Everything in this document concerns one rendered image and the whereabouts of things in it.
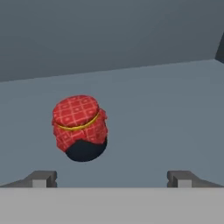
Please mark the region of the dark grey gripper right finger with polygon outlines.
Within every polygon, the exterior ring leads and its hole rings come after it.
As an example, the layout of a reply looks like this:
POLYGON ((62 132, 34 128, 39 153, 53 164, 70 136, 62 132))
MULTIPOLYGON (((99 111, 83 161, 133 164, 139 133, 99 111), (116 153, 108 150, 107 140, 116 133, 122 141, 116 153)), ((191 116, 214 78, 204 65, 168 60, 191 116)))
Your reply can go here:
POLYGON ((194 187, 221 187, 221 185, 201 179, 191 171, 168 171, 168 187, 194 188, 194 187))

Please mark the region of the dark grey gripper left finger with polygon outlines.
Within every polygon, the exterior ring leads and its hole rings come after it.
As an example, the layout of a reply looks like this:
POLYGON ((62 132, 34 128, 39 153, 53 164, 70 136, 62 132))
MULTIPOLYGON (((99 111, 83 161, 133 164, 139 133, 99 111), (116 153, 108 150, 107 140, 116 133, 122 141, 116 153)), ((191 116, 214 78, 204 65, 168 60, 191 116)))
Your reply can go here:
POLYGON ((34 171, 24 179, 20 179, 3 187, 23 187, 23 188, 47 188, 57 186, 57 172, 56 171, 34 171))

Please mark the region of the jam jar with red cloth lid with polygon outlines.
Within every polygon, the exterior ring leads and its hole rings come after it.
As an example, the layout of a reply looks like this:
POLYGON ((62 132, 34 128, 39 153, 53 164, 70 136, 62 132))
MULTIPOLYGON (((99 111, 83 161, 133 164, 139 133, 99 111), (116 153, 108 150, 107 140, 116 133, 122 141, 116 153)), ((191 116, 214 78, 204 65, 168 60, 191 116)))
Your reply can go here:
POLYGON ((52 111, 57 147, 75 162, 89 162, 106 149, 106 112, 89 95, 75 95, 58 102, 52 111))

